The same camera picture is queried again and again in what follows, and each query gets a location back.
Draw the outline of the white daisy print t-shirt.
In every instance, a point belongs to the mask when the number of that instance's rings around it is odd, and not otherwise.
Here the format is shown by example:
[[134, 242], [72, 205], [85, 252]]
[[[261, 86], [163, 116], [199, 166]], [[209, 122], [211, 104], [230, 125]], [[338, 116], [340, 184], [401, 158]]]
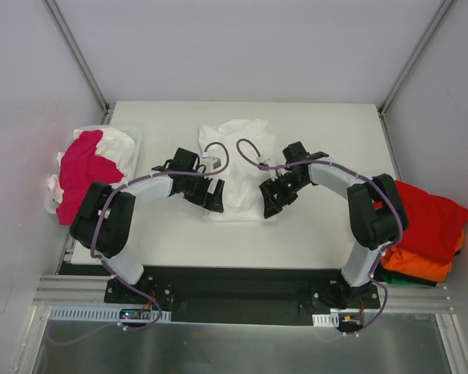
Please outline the white daisy print t-shirt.
[[261, 171], [245, 161], [236, 149], [239, 139], [248, 139], [241, 150], [252, 161], [261, 157], [271, 161], [274, 156], [275, 136], [269, 132], [268, 122], [261, 119], [233, 119], [215, 127], [201, 125], [198, 129], [198, 143], [204, 150], [208, 144], [220, 142], [229, 152], [229, 166], [216, 178], [225, 182], [222, 192], [224, 211], [207, 211], [204, 218], [219, 223], [253, 223], [264, 219], [264, 203], [259, 184], [269, 178], [269, 173]]

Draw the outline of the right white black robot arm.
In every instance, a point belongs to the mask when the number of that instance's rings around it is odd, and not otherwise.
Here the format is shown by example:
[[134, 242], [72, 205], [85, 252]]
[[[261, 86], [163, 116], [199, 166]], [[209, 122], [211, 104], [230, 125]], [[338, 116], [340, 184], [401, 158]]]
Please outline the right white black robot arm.
[[264, 218], [282, 212], [308, 185], [324, 186], [346, 200], [353, 247], [334, 280], [317, 290], [321, 303], [351, 308], [366, 296], [386, 249], [401, 241], [409, 221], [391, 175], [366, 177], [335, 163], [326, 153], [309, 153], [300, 142], [283, 151], [285, 164], [268, 167], [271, 176], [259, 185]]

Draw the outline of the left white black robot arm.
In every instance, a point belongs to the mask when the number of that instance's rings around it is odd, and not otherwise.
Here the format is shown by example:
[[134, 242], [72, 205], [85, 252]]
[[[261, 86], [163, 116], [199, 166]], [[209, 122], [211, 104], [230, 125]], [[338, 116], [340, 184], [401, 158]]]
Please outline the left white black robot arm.
[[227, 169], [225, 160], [178, 148], [173, 158], [151, 169], [150, 173], [116, 187], [92, 183], [83, 198], [69, 232], [90, 256], [117, 277], [122, 293], [134, 303], [144, 301], [150, 285], [143, 278], [144, 265], [127, 245], [134, 210], [160, 199], [181, 195], [205, 210], [224, 211], [222, 193], [225, 182], [213, 177]]

